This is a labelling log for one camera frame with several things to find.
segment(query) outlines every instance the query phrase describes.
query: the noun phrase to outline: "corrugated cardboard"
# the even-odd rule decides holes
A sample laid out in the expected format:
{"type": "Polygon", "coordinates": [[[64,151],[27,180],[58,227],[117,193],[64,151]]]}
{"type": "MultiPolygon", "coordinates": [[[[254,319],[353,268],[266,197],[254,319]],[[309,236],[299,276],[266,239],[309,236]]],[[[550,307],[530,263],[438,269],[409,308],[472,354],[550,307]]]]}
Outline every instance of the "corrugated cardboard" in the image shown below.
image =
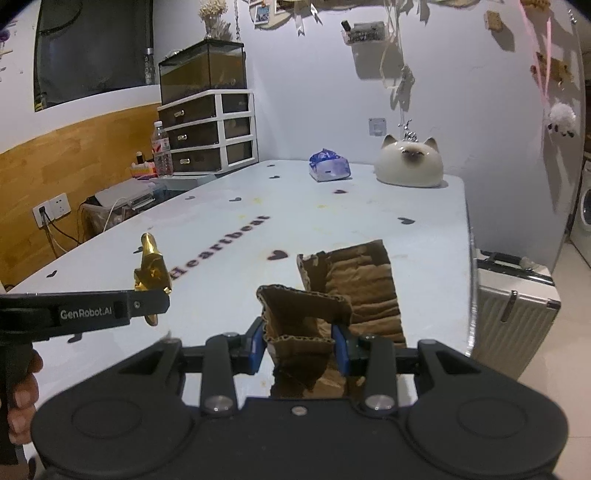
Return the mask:
{"type": "Polygon", "coordinates": [[[349,324],[349,302],[342,296],[283,285],[261,286],[256,296],[263,306],[264,339],[275,363],[271,396],[341,397],[345,379],[332,359],[329,323],[349,324]]]}
{"type": "Polygon", "coordinates": [[[363,378],[341,376],[330,325],[406,346],[392,268],[381,240],[309,257],[297,265],[307,291],[259,287],[264,337],[275,363],[274,398],[359,397],[363,378]]]}
{"type": "Polygon", "coordinates": [[[381,335],[406,346],[392,266],[381,240],[309,257],[297,264],[308,291],[340,295],[349,300],[354,335],[381,335]]]}

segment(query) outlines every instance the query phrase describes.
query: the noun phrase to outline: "glass aquarium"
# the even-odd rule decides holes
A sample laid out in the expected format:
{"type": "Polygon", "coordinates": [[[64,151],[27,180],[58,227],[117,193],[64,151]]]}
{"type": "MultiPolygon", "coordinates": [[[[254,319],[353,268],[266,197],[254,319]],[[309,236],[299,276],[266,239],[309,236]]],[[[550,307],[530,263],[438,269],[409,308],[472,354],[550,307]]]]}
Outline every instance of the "glass aquarium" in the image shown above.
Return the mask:
{"type": "Polygon", "coordinates": [[[203,40],[158,64],[162,104],[210,89],[246,88],[244,44],[203,40]]]}

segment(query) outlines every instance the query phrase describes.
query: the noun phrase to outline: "suitcase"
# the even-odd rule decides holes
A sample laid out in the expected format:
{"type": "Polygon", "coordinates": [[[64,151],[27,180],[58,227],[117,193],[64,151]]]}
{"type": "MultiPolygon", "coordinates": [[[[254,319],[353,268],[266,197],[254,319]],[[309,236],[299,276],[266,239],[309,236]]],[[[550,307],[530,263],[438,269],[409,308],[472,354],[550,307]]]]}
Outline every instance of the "suitcase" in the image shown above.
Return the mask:
{"type": "Polygon", "coordinates": [[[472,357],[517,379],[560,310],[548,268],[527,259],[478,250],[478,321],[472,357]]]}

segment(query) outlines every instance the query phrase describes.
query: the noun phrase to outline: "white plush toy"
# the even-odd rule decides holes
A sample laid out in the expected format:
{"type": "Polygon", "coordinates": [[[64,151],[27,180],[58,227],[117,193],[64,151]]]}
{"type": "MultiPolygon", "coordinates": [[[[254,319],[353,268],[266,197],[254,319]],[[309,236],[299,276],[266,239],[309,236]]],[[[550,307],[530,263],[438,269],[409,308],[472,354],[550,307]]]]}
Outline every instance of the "white plush toy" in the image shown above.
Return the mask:
{"type": "Polygon", "coordinates": [[[425,143],[397,141],[386,135],[374,173],[379,181],[404,187],[437,187],[443,180],[443,162],[434,138],[425,143]]]}
{"type": "Polygon", "coordinates": [[[565,103],[555,103],[548,115],[548,130],[574,138],[577,116],[573,109],[565,103]]]}

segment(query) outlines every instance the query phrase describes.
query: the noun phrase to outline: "cat ears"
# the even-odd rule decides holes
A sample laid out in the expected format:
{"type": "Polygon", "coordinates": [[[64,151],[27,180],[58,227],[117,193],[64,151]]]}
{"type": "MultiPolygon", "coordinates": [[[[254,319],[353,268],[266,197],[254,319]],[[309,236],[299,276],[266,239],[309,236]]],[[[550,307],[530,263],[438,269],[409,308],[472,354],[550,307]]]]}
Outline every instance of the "cat ears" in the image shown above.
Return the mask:
{"type": "Polygon", "coordinates": [[[439,152],[439,147],[437,146],[437,142],[435,141],[435,139],[433,137],[429,137],[425,140],[425,145],[428,147],[431,147],[433,150],[436,150],[439,152]]]}
{"type": "MultiPolygon", "coordinates": [[[[388,145],[392,145],[393,143],[396,143],[398,140],[396,140],[392,135],[386,135],[386,138],[384,138],[384,143],[382,143],[382,148],[387,147],[388,145]]],[[[437,146],[437,142],[435,141],[435,139],[433,137],[427,138],[425,140],[425,145],[428,147],[431,147],[433,150],[436,150],[439,152],[439,147],[437,146]]]]}
{"type": "Polygon", "coordinates": [[[398,140],[396,140],[392,135],[386,135],[386,138],[384,138],[384,143],[382,143],[382,148],[387,147],[388,145],[392,145],[393,143],[396,143],[398,140]]]}

